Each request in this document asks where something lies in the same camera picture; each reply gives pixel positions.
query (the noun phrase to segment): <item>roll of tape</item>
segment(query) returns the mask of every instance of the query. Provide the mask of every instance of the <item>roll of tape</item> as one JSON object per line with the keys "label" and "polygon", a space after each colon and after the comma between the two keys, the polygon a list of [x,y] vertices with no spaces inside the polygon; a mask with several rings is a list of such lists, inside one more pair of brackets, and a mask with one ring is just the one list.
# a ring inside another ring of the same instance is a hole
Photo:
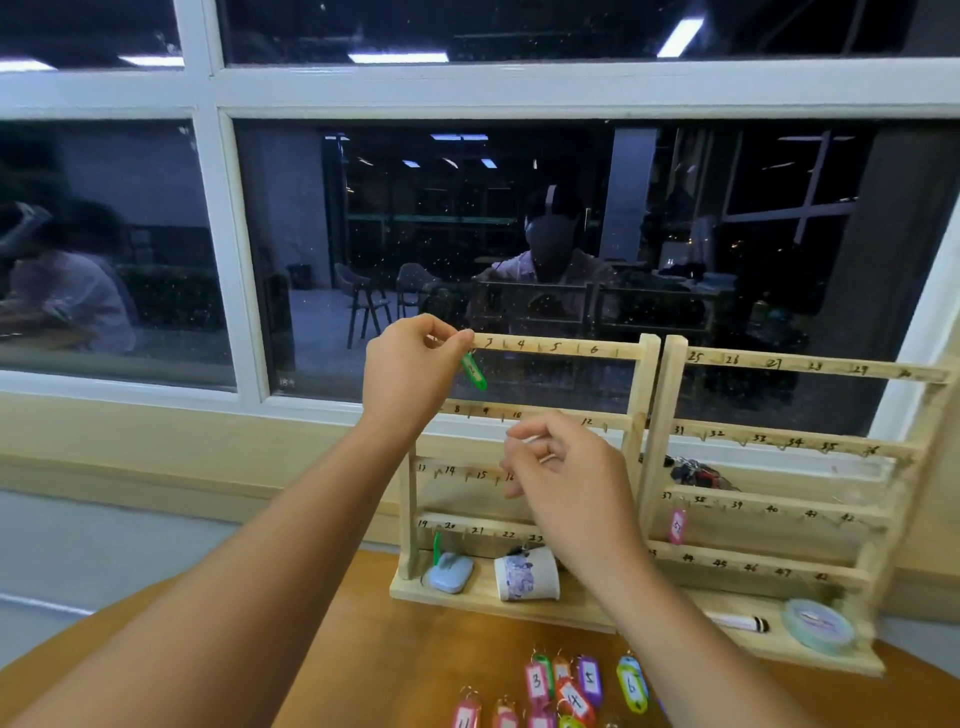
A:
{"label": "roll of tape", "polygon": [[827,655],[848,652],[856,639],[853,625],[836,610],[810,599],[783,606],[783,626],[800,643]]}

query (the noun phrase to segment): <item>paper cup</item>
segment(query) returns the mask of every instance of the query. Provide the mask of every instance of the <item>paper cup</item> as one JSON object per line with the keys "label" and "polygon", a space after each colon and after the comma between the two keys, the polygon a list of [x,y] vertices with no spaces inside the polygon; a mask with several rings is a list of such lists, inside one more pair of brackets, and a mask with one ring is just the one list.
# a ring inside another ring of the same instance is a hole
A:
{"label": "paper cup", "polygon": [[546,546],[496,559],[493,572],[500,601],[560,598],[557,560]]}

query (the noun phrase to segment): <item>pink key tag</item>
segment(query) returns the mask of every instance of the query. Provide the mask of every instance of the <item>pink key tag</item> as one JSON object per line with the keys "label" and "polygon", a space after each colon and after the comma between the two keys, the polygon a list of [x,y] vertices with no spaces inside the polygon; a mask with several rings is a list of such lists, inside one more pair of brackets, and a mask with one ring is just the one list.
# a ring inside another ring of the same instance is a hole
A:
{"label": "pink key tag", "polygon": [[683,508],[674,508],[673,517],[670,519],[670,543],[674,546],[680,546],[684,542],[684,529],[686,528],[686,511]]}
{"label": "pink key tag", "polygon": [[577,681],[590,705],[600,707],[603,702],[603,689],[600,687],[600,666],[592,657],[581,655],[577,660]]}
{"label": "pink key tag", "polygon": [[527,697],[535,708],[541,708],[550,702],[549,681],[546,668],[542,663],[530,663],[526,667]]}
{"label": "pink key tag", "polygon": [[537,708],[527,718],[527,728],[557,728],[557,719],[555,716]]}

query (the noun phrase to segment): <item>hand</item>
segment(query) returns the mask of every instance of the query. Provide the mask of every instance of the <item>hand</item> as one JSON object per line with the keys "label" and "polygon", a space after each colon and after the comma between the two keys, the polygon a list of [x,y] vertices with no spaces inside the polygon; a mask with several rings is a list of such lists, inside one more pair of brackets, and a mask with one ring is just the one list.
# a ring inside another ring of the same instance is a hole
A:
{"label": "hand", "polygon": [[[431,334],[444,343],[427,343]],[[450,394],[473,331],[458,331],[435,316],[400,319],[367,345],[363,421],[416,438]]]}
{"label": "hand", "polygon": [[504,451],[500,466],[516,476],[507,497],[527,496],[544,540],[581,581],[642,552],[627,466],[606,440],[552,411],[507,430]]}

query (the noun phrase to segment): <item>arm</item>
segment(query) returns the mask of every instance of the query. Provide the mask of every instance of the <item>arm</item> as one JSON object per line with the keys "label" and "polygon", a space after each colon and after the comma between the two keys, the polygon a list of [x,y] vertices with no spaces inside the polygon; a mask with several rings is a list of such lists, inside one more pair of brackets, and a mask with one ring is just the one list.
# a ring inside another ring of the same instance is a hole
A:
{"label": "arm", "polygon": [[[449,340],[431,350],[427,333]],[[13,725],[271,725],[377,502],[472,341],[432,316],[388,327],[367,347],[357,426]]]}
{"label": "arm", "polygon": [[814,728],[760,665],[657,571],[618,450],[559,412],[508,434],[502,465],[518,481],[508,495],[527,496],[546,542],[616,623],[677,728]]}

